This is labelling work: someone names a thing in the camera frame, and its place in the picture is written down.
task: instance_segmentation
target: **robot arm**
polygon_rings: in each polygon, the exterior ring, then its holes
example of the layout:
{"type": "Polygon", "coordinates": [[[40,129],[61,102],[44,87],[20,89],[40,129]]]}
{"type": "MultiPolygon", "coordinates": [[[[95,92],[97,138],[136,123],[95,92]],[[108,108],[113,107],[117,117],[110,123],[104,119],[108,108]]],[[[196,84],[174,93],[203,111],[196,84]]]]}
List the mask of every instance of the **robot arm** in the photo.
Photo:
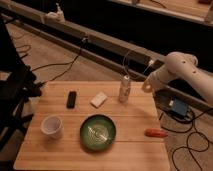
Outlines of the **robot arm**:
{"type": "Polygon", "coordinates": [[[147,77],[142,90],[158,91],[165,88],[170,81],[181,78],[213,106],[213,77],[198,69],[197,64],[197,58],[193,55],[169,53],[165,57],[165,64],[147,77]]]}

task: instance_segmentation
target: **white cup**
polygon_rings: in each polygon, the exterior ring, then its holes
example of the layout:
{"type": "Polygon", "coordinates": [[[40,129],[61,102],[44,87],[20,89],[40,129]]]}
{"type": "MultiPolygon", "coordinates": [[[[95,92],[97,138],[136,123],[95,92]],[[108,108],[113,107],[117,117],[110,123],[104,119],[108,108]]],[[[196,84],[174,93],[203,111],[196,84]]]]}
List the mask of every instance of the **white cup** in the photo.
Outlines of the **white cup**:
{"type": "Polygon", "coordinates": [[[63,135],[63,125],[60,117],[51,115],[46,118],[41,123],[41,131],[54,139],[59,139],[63,135]]]}

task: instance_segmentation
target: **black remote control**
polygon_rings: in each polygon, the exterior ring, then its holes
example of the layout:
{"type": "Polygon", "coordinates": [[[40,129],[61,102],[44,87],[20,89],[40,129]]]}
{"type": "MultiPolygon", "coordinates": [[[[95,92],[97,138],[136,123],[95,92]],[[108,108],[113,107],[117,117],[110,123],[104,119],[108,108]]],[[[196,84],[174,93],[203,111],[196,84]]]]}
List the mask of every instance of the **black remote control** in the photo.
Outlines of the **black remote control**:
{"type": "Polygon", "coordinates": [[[76,91],[70,91],[67,98],[67,108],[75,107],[76,91]]]}

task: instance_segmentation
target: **red handle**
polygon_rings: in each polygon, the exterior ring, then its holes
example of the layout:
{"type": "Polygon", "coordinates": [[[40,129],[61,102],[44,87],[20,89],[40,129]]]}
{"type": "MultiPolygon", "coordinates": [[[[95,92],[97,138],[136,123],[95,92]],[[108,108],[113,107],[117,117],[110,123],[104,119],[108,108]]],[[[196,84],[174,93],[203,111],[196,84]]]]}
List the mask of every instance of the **red handle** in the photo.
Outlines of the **red handle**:
{"type": "Polygon", "coordinates": [[[145,135],[148,137],[164,138],[167,136],[167,133],[163,130],[150,128],[145,130],[145,135]]]}

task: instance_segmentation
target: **wooden tabletop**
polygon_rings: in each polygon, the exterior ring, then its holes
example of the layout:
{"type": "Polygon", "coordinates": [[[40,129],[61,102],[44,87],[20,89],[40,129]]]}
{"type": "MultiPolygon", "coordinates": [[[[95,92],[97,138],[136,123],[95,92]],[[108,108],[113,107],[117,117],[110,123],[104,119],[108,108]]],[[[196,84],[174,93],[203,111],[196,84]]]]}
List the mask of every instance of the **wooden tabletop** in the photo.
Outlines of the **wooden tabletop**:
{"type": "Polygon", "coordinates": [[[152,94],[132,82],[129,100],[118,102],[119,82],[49,82],[16,158],[16,170],[153,171],[170,170],[164,140],[144,135],[147,128],[160,128],[152,94]],[[74,109],[66,108],[67,94],[77,91],[74,109]],[[108,99],[98,109],[90,100],[100,91],[108,99]],[[48,115],[59,115],[64,135],[52,140],[42,134],[40,124],[48,115]],[[93,114],[104,114],[116,125],[115,142],[109,149],[90,153],[80,144],[82,122],[93,114]]]}

